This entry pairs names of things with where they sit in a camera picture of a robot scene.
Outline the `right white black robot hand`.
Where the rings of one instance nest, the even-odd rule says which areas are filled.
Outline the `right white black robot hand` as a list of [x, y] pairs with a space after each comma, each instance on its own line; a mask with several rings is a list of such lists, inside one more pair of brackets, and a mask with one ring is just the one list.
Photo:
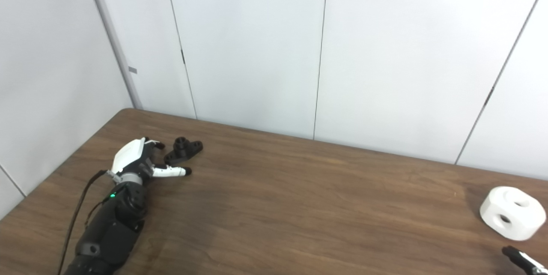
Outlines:
[[504, 246], [501, 252], [514, 265], [522, 269], [527, 275], [547, 275], [548, 269], [538, 261], [532, 259], [525, 252], [514, 246]]

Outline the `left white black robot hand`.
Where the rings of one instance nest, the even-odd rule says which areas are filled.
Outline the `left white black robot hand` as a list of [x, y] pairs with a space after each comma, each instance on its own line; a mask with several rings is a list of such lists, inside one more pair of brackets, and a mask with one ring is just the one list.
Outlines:
[[153, 164], [155, 149], [163, 150], [165, 144], [143, 137], [132, 140], [116, 153], [112, 168], [107, 171], [115, 185], [133, 182], [143, 185], [150, 179], [185, 177], [192, 174], [189, 167], [172, 167], [168, 164]]

